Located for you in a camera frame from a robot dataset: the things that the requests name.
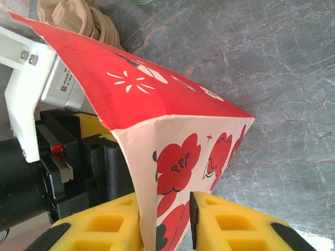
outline gray marble surface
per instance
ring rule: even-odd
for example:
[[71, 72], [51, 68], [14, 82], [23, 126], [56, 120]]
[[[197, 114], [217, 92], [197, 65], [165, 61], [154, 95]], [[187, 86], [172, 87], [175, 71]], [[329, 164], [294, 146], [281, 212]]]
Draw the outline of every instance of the gray marble surface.
[[214, 194], [335, 240], [334, 0], [100, 5], [128, 52], [256, 117]]
[[29, 0], [1, 0], [0, 8], [10, 10], [23, 17], [29, 16]]

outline red paper bag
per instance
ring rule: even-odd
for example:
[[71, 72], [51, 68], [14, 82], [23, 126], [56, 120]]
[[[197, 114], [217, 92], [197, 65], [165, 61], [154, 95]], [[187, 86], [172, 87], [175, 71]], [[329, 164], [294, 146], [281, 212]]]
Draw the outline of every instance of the red paper bag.
[[56, 51], [120, 144], [146, 250], [175, 250], [189, 229], [189, 193], [214, 189], [254, 118], [161, 66], [11, 15]]

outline metal screw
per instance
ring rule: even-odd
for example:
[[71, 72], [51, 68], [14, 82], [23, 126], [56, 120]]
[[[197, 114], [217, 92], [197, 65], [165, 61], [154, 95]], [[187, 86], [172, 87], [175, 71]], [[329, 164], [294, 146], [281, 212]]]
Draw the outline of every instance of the metal screw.
[[27, 60], [29, 57], [29, 52], [28, 51], [22, 51], [21, 52], [21, 55], [20, 55], [20, 58], [23, 59], [23, 60]]
[[29, 57], [29, 61], [28, 61], [28, 63], [29, 63], [29, 64], [32, 64], [32, 65], [36, 65], [36, 64], [37, 64], [37, 61], [38, 61], [38, 56], [32, 54], [32, 55]]

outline red cartoon flower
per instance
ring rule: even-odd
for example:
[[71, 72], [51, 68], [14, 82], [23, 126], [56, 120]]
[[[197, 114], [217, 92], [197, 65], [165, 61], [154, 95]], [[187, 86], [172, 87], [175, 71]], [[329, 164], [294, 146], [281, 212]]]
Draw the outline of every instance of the red cartoon flower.
[[241, 136], [238, 138], [238, 140], [236, 141], [234, 147], [232, 148], [231, 150], [231, 154], [230, 154], [230, 157], [229, 157], [229, 162], [231, 161], [231, 159], [234, 157], [234, 154], [236, 152], [236, 150], [240, 147], [240, 144], [242, 142], [242, 139], [243, 139], [243, 136], [244, 136], [244, 133], [245, 133], [245, 128], [247, 127], [247, 125], [245, 125], [242, 129], [242, 132], [241, 132]]
[[161, 216], [172, 205], [178, 192], [188, 184], [192, 169], [198, 162], [201, 146], [197, 145], [198, 136], [191, 134], [182, 144], [170, 144], [163, 149], [157, 159], [158, 177], [157, 194], [163, 195], [157, 217]]
[[215, 185], [221, 177], [222, 169], [224, 168], [224, 165], [228, 158], [231, 142], [232, 135], [229, 135], [227, 137], [227, 134], [224, 132], [215, 142], [213, 149], [209, 155], [203, 179], [205, 179], [205, 177], [209, 178], [213, 174], [215, 174], [216, 178], [210, 188], [211, 191], [214, 189]]
[[189, 222], [189, 201], [179, 205], [157, 227], [156, 251], [174, 250]]

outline white mounting bracket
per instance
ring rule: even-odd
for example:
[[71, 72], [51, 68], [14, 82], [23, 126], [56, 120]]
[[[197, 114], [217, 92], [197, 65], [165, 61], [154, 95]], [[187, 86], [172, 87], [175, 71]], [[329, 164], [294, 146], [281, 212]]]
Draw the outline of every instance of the white mounting bracket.
[[0, 27], [0, 63], [13, 68], [5, 91], [10, 125], [29, 163], [40, 160], [34, 111], [55, 57], [48, 45]]

